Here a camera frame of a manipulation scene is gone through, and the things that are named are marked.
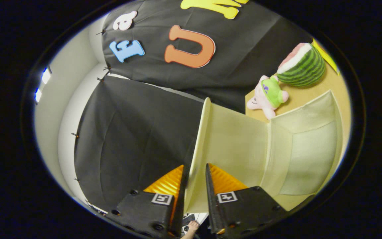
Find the black fabric backdrop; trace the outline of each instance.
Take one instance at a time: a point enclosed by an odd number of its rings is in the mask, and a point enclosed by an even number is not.
[[[193,94],[202,99],[244,113],[245,95],[262,75],[271,76],[300,42],[312,42],[311,36],[285,18],[249,1],[238,7],[233,20],[208,9],[180,8],[179,0],[137,0],[110,12],[102,34],[103,53],[110,72],[129,79],[164,86]],[[132,26],[113,30],[120,15],[137,11]],[[201,68],[179,63],[166,63],[165,49],[169,44],[178,50],[199,53],[196,42],[170,41],[174,25],[199,32],[213,39],[216,51],[211,61]],[[109,44],[112,41],[137,40],[145,55],[135,55],[120,63]]]
[[[172,169],[189,170],[203,104],[132,80],[106,76],[79,123],[75,170],[97,207],[112,210]]]

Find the black screw hole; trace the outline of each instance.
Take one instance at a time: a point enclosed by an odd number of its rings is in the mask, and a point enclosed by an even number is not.
[[[247,230],[243,230],[243,231],[241,232],[241,235],[244,235],[244,234],[250,233],[251,231],[253,231],[253,229],[247,229]]]
[[[125,227],[128,228],[129,230],[135,231],[135,229],[133,227],[129,227],[129,226],[125,226]]]
[[[281,206],[278,205],[278,206],[272,207],[272,210],[274,210],[274,211],[278,211],[280,208],[281,208]]]
[[[119,212],[118,210],[112,210],[112,213],[113,213],[114,215],[120,216],[120,212]]]
[[[144,235],[144,236],[147,236],[147,237],[150,237],[150,238],[154,238],[153,235],[151,235],[149,233],[146,233],[146,232],[142,232],[141,235]]]
[[[163,226],[160,224],[154,224],[153,228],[154,228],[154,230],[163,230]]]

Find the black clip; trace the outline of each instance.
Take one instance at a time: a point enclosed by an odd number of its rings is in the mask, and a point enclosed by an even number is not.
[[[98,34],[104,34],[106,32],[106,29],[103,29],[101,32],[99,32],[99,33],[97,33],[97,34],[95,34],[95,35],[98,35]]]

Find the folded cardboard panel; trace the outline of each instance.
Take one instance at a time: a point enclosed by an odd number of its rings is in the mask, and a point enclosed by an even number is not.
[[[185,213],[208,212],[206,163],[218,166],[246,186],[258,185],[266,145],[265,123],[212,104],[207,98],[185,190]]]
[[[208,212],[205,165],[212,163],[246,186],[261,186],[291,210],[316,193],[341,158],[341,116],[327,91],[265,123],[207,98],[185,191],[185,213]]]
[[[332,91],[271,119],[260,186],[286,210],[317,193],[341,158],[342,126]]]

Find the watermelon plush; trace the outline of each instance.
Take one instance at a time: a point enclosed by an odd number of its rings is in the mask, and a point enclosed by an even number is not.
[[[309,43],[300,43],[278,67],[281,82],[292,86],[309,86],[320,80],[325,62],[319,51]]]

